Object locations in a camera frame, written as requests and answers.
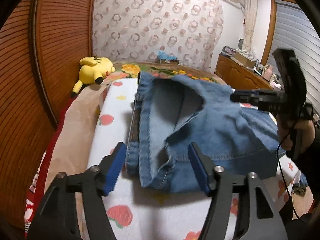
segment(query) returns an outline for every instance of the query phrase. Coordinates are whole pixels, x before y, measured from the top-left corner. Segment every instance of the beige curtain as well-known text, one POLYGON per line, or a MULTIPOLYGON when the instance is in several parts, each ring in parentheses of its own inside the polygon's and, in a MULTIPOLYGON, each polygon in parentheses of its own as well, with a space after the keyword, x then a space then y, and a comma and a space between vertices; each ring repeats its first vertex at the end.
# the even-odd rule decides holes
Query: beige curtain
POLYGON ((244 48, 251 51, 252 35, 256 25, 258 0, 245 0, 244 48))

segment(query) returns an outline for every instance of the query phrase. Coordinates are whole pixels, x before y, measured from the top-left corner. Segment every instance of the denim garment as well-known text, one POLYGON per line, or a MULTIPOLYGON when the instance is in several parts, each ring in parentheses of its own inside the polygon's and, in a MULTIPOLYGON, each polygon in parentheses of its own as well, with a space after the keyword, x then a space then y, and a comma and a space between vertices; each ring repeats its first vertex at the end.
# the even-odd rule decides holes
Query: denim garment
POLYGON ((267 112, 231 102, 230 94, 230 86, 184 75, 159 79, 140 73, 126 171, 139 175, 142 187, 200 190, 188 158, 188 145, 196 142, 231 172, 275 176, 277 126, 267 112))

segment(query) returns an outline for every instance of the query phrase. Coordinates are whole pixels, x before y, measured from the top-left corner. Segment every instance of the metal bolt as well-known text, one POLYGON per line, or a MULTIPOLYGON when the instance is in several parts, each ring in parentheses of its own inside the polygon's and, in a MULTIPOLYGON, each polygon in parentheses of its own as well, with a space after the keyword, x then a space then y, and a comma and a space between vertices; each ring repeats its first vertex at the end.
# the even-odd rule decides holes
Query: metal bolt
POLYGON ((66 174, 64 171, 60 171, 60 172, 56 175, 56 177, 59 178, 59 179, 62 179, 62 178, 64 178, 66 175, 67 175, 67 174, 66 174))
POLYGON ((216 172, 224 172, 224 167, 222 167, 222 166, 215 166, 215 167, 214 167, 214 170, 215 170, 216 172))
POLYGON ((255 173, 255 172, 250 172, 250 173, 249 173, 249 177, 250 177, 251 179, 256 179, 256 178, 258 177, 258 175, 257 175, 257 173, 255 173))
POLYGON ((98 165, 94 165, 90 167, 90 171, 92 172, 98 172, 100 171, 100 167, 98 165))

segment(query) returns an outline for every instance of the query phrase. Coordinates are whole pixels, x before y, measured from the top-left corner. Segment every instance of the pink bottle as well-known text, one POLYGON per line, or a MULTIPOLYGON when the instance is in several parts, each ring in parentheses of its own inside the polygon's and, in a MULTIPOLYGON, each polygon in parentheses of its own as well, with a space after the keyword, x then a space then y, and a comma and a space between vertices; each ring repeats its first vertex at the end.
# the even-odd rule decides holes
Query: pink bottle
POLYGON ((273 66, 270 66, 266 69, 264 75, 263 75, 263 78, 270 81, 270 78, 271 78, 271 75, 272 75, 272 69, 273 69, 273 66))

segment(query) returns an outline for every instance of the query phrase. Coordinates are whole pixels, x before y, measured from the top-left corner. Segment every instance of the yellow plush toy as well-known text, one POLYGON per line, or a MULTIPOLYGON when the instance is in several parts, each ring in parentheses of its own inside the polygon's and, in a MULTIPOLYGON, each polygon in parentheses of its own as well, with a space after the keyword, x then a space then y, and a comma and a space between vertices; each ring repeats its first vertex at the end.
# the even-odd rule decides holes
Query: yellow plush toy
POLYGON ((101 84, 103 79, 115 71, 112 62, 106 57, 85 57, 79 62, 79 80, 73 87, 71 97, 75 97, 82 85, 101 84))

